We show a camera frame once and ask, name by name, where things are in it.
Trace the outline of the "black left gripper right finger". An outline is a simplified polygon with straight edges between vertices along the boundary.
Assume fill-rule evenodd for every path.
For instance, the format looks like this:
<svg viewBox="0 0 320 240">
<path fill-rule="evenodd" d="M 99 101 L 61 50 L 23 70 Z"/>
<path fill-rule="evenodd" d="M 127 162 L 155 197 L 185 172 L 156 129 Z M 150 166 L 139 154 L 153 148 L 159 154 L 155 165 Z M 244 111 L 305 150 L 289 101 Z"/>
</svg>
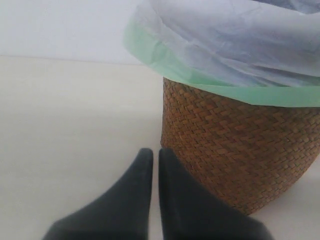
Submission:
<svg viewBox="0 0 320 240">
<path fill-rule="evenodd" d="M 165 240 L 271 240 L 267 227 L 198 183 L 168 148 L 159 151 L 158 191 Z"/>
</svg>

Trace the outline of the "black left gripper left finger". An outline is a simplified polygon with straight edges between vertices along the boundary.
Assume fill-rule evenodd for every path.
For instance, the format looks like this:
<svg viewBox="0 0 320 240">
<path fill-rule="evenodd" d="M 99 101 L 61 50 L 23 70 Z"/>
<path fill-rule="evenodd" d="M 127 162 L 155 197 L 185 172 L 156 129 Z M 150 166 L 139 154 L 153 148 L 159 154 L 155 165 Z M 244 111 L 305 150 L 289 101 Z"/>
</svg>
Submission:
<svg viewBox="0 0 320 240">
<path fill-rule="evenodd" d="M 140 149 L 127 171 L 107 192 L 53 223 L 43 239 L 148 239 L 153 162 L 153 151 Z"/>
</svg>

